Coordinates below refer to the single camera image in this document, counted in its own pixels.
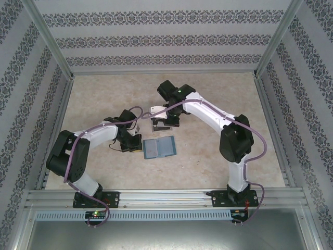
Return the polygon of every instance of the enclosure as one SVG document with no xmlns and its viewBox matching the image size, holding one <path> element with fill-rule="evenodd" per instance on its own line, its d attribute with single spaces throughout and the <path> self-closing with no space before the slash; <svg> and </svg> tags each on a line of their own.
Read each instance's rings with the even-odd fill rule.
<svg viewBox="0 0 333 250">
<path fill-rule="evenodd" d="M 1 0 L 0 249 L 333 248 L 332 4 Z M 86 171 L 120 195 L 88 229 L 93 209 L 72 208 L 75 191 L 46 169 L 57 136 L 162 106 L 165 80 L 244 114 L 267 141 L 247 170 L 265 187 L 256 218 L 234 227 L 232 209 L 213 206 L 206 194 L 229 179 L 220 136 L 182 115 L 170 131 L 137 122 L 143 140 L 174 136 L 174 156 L 90 150 Z M 254 136 L 251 155 L 262 150 Z"/>
</svg>

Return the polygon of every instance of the white arm segment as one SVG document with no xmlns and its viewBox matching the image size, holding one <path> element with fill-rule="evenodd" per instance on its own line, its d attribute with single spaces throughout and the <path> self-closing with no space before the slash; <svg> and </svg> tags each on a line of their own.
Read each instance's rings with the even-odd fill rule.
<svg viewBox="0 0 333 250">
<path fill-rule="evenodd" d="M 209 103 L 211 106 L 213 106 L 215 109 L 217 109 L 219 112 L 225 114 L 227 117 L 234 120 L 234 115 L 228 114 L 210 102 L 206 101 L 202 96 L 200 96 L 197 92 L 192 92 L 186 96 L 186 99 L 196 99 L 200 101 L 204 101 L 205 103 Z M 207 123 L 209 126 L 211 126 L 219 135 L 221 135 L 221 131 L 223 130 L 223 126 L 231 124 L 230 121 L 223 119 L 220 115 L 212 111 L 209 107 L 206 105 L 203 105 L 201 103 L 184 103 L 183 109 L 186 112 L 189 112 L 196 117 L 200 118 L 202 121 Z M 247 182 L 244 180 L 243 176 L 243 169 L 244 169 L 244 161 L 248 157 L 246 155 L 243 157 L 240 163 L 235 162 L 229 162 L 229 182 L 228 185 L 235 190 L 237 193 L 243 191 L 247 186 Z"/>
<path fill-rule="evenodd" d="M 108 123 L 110 122 L 101 122 L 101 124 L 105 124 L 104 127 L 94 129 L 81 137 L 90 141 L 89 149 L 92 149 L 103 142 L 113 140 L 117 137 L 118 127 L 116 125 L 107 126 Z M 78 131 L 74 134 L 79 136 L 81 133 L 82 131 Z M 94 181 L 86 171 L 83 173 L 81 178 L 73 182 L 73 185 L 76 186 L 80 191 L 90 196 L 93 196 L 98 189 L 98 183 Z"/>
</svg>

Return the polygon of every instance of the patterned wallpaper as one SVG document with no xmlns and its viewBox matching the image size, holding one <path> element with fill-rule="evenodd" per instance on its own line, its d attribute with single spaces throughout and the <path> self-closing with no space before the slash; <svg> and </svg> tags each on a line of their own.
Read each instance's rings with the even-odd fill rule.
<svg viewBox="0 0 333 250">
<path fill-rule="evenodd" d="M 330 1 L 304 1 L 261 76 L 324 249 L 333 249 L 332 13 Z"/>
<path fill-rule="evenodd" d="M 290 0 L 35 1 L 71 70 L 254 70 Z"/>
<path fill-rule="evenodd" d="M 0 0 L 0 249 L 35 189 L 68 80 L 19 0 Z"/>
</svg>

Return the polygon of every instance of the small blue notebook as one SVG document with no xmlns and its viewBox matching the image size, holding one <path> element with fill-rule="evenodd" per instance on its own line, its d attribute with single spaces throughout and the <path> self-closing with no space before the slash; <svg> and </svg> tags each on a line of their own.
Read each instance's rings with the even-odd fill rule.
<svg viewBox="0 0 333 250">
<path fill-rule="evenodd" d="M 144 140 L 143 145 L 145 159 L 163 158 L 177 154 L 173 136 Z"/>
</svg>

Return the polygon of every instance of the beige floor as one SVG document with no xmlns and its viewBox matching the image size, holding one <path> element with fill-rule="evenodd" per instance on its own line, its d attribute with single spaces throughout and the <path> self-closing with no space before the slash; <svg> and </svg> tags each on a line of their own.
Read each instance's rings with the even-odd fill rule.
<svg viewBox="0 0 333 250">
<path fill-rule="evenodd" d="M 249 163 L 248 178 L 265 187 L 283 187 L 284 181 L 251 73 L 140 74 L 79 76 L 75 78 L 62 129 L 80 131 L 118 116 L 123 109 L 163 105 L 160 83 L 189 84 L 205 99 L 233 115 L 246 115 L 250 125 L 268 142 L 264 158 Z M 219 152 L 220 136 L 195 116 L 181 116 L 181 126 L 171 132 L 151 131 L 149 120 L 140 120 L 143 139 L 174 135 L 177 155 L 144 160 L 143 153 L 121 153 L 104 143 L 89 152 L 86 171 L 104 189 L 224 188 L 228 166 Z M 255 137 L 251 155 L 263 149 Z M 62 178 L 50 173 L 47 189 L 68 189 Z"/>
</svg>

